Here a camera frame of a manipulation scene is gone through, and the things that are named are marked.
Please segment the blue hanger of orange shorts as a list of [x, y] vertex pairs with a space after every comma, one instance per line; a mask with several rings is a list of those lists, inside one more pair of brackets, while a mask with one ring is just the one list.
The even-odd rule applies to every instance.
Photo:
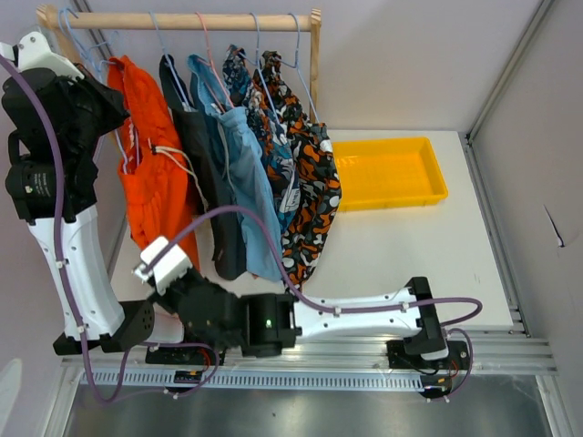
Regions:
[[[106, 56], [97, 62], [97, 67], [96, 67], [97, 78], [102, 84], [106, 84], [106, 73], [108, 72], [108, 68], [110, 66], [113, 66], [113, 63], [110, 62], [109, 58]], [[123, 146], [123, 143], [121, 141], [121, 135], [120, 135], [119, 128], [117, 128], [113, 131], [113, 137], [115, 139], [118, 150], [119, 150], [120, 155], [122, 157], [122, 173], [126, 175], [128, 173], [128, 163], [129, 163], [130, 159], [129, 159], [128, 153], [126, 152], [126, 150]]]

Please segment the blue hanger of dark shorts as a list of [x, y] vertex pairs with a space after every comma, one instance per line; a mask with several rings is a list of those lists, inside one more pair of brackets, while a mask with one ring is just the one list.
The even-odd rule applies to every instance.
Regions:
[[167, 46], [165, 44], [165, 40], [164, 40], [163, 35], [161, 34], [160, 29], [159, 29], [158, 20], [152, 11], [149, 11], [148, 13], [150, 15], [151, 21], [152, 21], [154, 28], [155, 28], [155, 31], [157, 33], [159, 43], [160, 43], [160, 46], [161, 46], [161, 49], [163, 52], [163, 57], [165, 59], [165, 65], [167, 66], [167, 68], [169, 69], [169, 71], [171, 73], [172, 83], [173, 83], [175, 90], [177, 91], [177, 93], [179, 95], [179, 100], [180, 100], [180, 103], [182, 105], [182, 108], [186, 112], [191, 112], [192, 106], [189, 102], [189, 98], [187, 96], [186, 90], [184, 89], [184, 86], [182, 85], [179, 74], [175, 68], [174, 60], [169, 55], [169, 51], [168, 51]]

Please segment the dark grey shorts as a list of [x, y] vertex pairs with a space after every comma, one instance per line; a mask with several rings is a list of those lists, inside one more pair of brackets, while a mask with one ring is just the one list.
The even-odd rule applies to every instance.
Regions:
[[[196, 190], [203, 197], [199, 201], [206, 210], [233, 205], [235, 197], [226, 176], [223, 175], [224, 143], [217, 122], [204, 113], [201, 103], [190, 98], [191, 112], [186, 112], [172, 83], [172, 76], [162, 57], [159, 61], [159, 80], [162, 94], [172, 113], [182, 150], [190, 159], [197, 178]], [[236, 213], [223, 213], [210, 220], [214, 250], [212, 261], [222, 279], [235, 280], [246, 271], [246, 249]]]

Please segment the light blue shorts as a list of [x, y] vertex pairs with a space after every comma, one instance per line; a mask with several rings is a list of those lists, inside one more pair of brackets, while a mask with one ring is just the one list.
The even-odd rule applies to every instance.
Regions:
[[239, 214], [246, 248], [246, 270], [258, 277], [278, 281], [281, 273], [276, 263], [281, 258], [281, 229], [276, 216], [271, 185], [261, 163], [261, 147], [247, 123], [243, 107], [231, 108], [213, 75], [208, 60], [190, 55], [190, 93], [201, 103], [204, 113], [217, 122], [224, 143], [224, 170], [233, 189], [235, 203], [252, 211], [265, 225]]

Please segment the pink wire hanger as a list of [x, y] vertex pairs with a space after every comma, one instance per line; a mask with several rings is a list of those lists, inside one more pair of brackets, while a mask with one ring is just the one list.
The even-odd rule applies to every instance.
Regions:
[[223, 83], [223, 81], [222, 81], [222, 79], [221, 79], [221, 77], [220, 77], [220, 75], [215, 67], [214, 58], [213, 58], [213, 54], [212, 54], [212, 50], [211, 50], [211, 44], [210, 44], [210, 33], [209, 33], [209, 30], [206, 26], [204, 15], [198, 11], [195, 12], [195, 15], [199, 19], [200, 25], [201, 25], [203, 33], [204, 33], [207, 58], [208, 58], [208, 64], [210, 66], [210, 69], [211, 69], [213, 75], [216, 77], [216, 79], [220, 85], [220, 89], [226, 98], [227, 103], [229, 104], [229, 106], [231, 108], [234, 108], [234, 104], [232, 103], [232, 101], [230, 99], [230, 93], [228, 92], [227, 88], [225, 87], [225, 85], [224, 85], [224, 83]]

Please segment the blue orange patterned shorts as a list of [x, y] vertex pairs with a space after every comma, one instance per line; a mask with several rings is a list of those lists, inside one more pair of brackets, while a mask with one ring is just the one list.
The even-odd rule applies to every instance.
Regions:
[[248, 126], [261, 147], [261, 163], [271, 185], [276, 216], [281, 230], [286, 230], [299, 207], [299, 177], [266, 79], [260, 70], [251, 73], [246, 61], [244, 49], [230, 45], [222, 75], [231, 101], [246, 109]]

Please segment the blue hanger of patterned shorts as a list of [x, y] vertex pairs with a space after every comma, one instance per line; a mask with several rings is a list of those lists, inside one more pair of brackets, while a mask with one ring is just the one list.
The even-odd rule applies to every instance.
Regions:
[[264, 91], [264, 95], [267, 99], [268, 107], [271, 110], [272, 118], [276, 123], [278, 123], [279, 119], [278, 119], [277, 111], [276, 111], [275, 105], [273, 104], [273, 101], [271, 98], [271, 93], [270, 93], [269, 88], [267, 86], [264, 74], [262, 73], [262, 66], [261, 66], [261, 62], [260, 62], [261, 29], [260, 29], [259, 18], [253, 12], [250, 12], [250, 16], [253, 18], [255, 32], [256, 32], [255, 58], [249, 59], [248, 56], [246, 55], [245, 50], [242, 47], [239, 48], [238, 52], [240, 53], [240, 56], [244, 60], [250, 61], [251, 64], [256, 67], [257, 73], [258, 73], [259, 78], [260, 78], [262, 90]]

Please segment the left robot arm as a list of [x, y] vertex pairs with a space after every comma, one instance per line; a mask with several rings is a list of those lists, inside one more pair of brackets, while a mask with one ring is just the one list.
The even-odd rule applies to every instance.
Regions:
[[157, 314], [151, 298], [119, 301], [106, 272], [93, 155], [98, 141], [128, 118], [123, 96], [90, 74], [71, 78], [46, 67], [8, 78], [3, 91], [2, 107], [15, 124], [5, 187], [56, 284], [65, 328], [55, 353], [96, 347], [116, 353], [151, 342], [166, 343], [176, 363], [191, 362], [198, 343], [181, 323]]

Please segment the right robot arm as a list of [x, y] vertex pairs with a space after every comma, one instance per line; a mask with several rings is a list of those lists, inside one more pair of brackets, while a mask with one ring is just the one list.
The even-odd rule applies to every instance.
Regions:
[[425, 277], [369, 298], [299, 299], [290, 292], [238, 296], [191, 268], [155, 290], [150, 301], [179, 318], [187, 338], [242, 356], [269, 358], [301, 342], [333, 336], [393, 335], [426, 367], [445, 361], [449, 348]]

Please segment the black orange camo shorts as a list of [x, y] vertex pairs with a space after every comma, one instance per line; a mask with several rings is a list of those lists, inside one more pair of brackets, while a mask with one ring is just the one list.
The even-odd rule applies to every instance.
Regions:
[[291, 147], [299, 177], [300, 202], [281, 238], [282, 262], [301, 288], [314, 273], [342, 199], [332, 141], [323, 123], [311, 122], [281, 76], [281, 55], [264, 51], [262, 73]]

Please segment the blue hanger of camo shorts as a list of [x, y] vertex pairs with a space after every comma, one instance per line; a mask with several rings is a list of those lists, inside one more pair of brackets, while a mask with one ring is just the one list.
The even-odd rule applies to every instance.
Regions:
[[301, 19], [296, 14], [294, 14], [292, 12], [288, 12], [286, 14], [286, 16], [290, 17], [295, 24], [296, 39], [295, 39], [295, 47], [294, 47], [294, 52], [293, 52], [293, 62], [290, 63], [290, 62], [281, 60], [281, 63], [284, 66], [287, 66], [296, 72], [297, 77], [299, 78], [300, 83], [303, 87], [303, 90], [305, 91], [306, 96], [308, 97], [308, 100], [309, 100], [310, 119], [312, 122], [319, 122], [320, 118], [319, 118], [319, 115], [317, 113], [315, 98], [312, 96], [312, 91], [310, 90], [310, 88], [307, 84], [307, 81], [304, 78], [304, 74], [302, 72], [302, 62], [301, 62], [302, 34], [308, 33], [312, 30], [312, 20], [308, 19], [309, 26], [308, 26], [308, 29], [305, 30], [302, 27]]

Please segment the wooden clothes rack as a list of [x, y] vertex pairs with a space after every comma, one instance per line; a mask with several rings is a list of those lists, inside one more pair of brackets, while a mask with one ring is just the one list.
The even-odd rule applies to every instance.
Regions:
[[39, 5], [36, 9], [39, 24], [57, 35], [60, 47], [66, 56], [74, 61], [79, 56], [73, 53], [73, 46], [66, 41], [68, 29], [82, 30], [170, 30], [170, 31], [223, 31], [223, 32], [295, 32], [310, 35], [309, 97], [318, 103], [320, 73], [320, 40], [322, 11], [318, 8], [308, 15], [293, 17], [287, 15], [250, 14], [157, 14], [148, 13], [59, 13], [54, 5]]

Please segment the yellow plastic tray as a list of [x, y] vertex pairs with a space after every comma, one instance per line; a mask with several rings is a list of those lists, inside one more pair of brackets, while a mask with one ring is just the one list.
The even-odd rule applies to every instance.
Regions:
[[336, 142], [333, 153], [342, 212], [433, 206], [448, 197], [427, 137]]

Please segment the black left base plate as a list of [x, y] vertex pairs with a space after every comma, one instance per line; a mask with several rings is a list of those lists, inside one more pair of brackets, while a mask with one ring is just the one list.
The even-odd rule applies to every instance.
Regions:
[[208, 365], [215, 364], [214, 352], [219, 354], [219, 363], [223, 364], [226, 350], [216, 350], [206, 343], [159, 344], [145, 343], [148, 348], [147, 364], [164, 365]]

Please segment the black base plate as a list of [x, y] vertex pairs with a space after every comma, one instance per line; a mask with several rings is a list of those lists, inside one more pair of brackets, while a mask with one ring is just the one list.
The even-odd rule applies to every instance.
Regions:
[[385, 347], [390, 369], [417, 371], [425, 375], [435, 375], [440, 371], [467, 371], [469, 369], [469, 351], [466, 343], [461, 340], [449, 341], [447, 356], [434, 361], [427, 361], [420, 355], [407, 354], [402, 340], [389, 340], [385, 343]]
[[223, 364], [226, 350], [216, 350], [206, 343], [159, 344], [145, 343], [148, 348], [147, 364], [164, 365], [208, 365], [215, 364], [214, 352], [219, 354], [219, 363]]

